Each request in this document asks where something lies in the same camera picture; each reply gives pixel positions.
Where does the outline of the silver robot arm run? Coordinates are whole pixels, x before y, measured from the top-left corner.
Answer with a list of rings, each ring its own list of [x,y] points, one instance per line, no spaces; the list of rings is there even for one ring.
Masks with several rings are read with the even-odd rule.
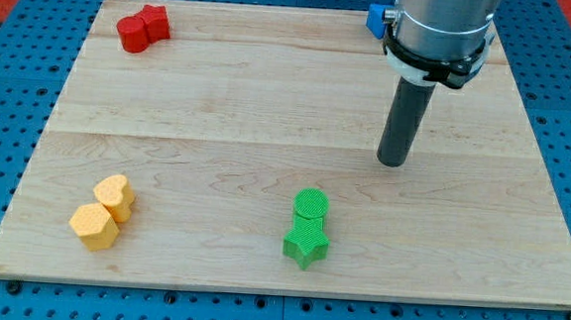
[[[404,49],[455,61],[484,43],[501,0],[399,0],[392,36]]]

